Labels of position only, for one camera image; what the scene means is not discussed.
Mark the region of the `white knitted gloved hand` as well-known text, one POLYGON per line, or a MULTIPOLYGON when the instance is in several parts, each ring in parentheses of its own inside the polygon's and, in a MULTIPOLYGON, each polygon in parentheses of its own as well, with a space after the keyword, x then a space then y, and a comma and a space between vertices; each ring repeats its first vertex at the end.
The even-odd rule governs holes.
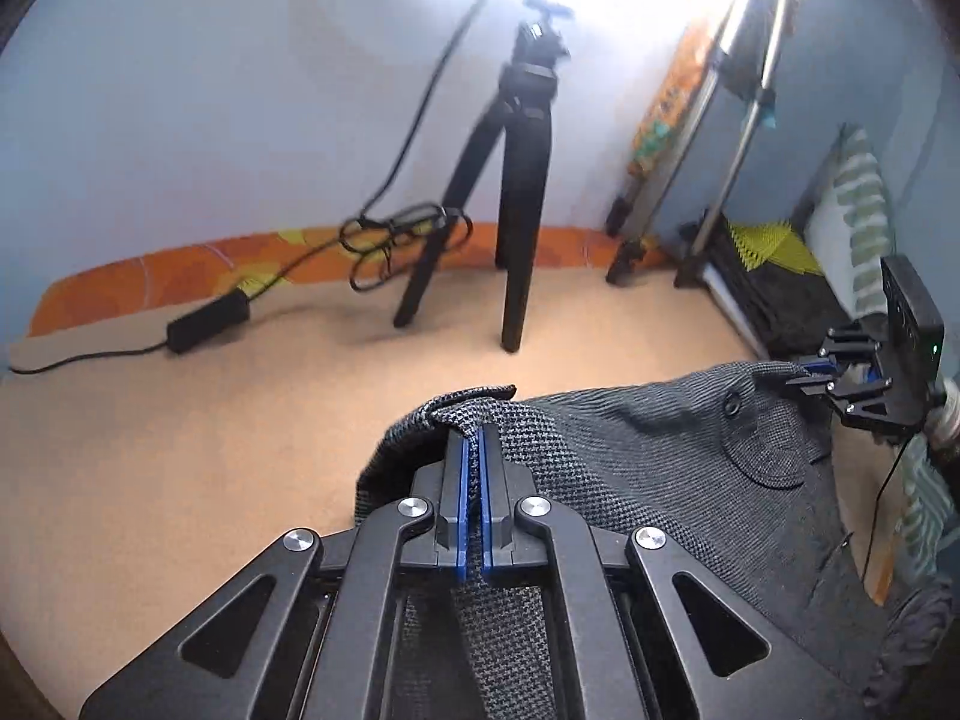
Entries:
POLYGON ((926 437, 932 460, 947 466, 958 458, 960 444, 960 394, 957 382, 946 379, 942 382, 944 403, 931 411, 926 424, 926 437))

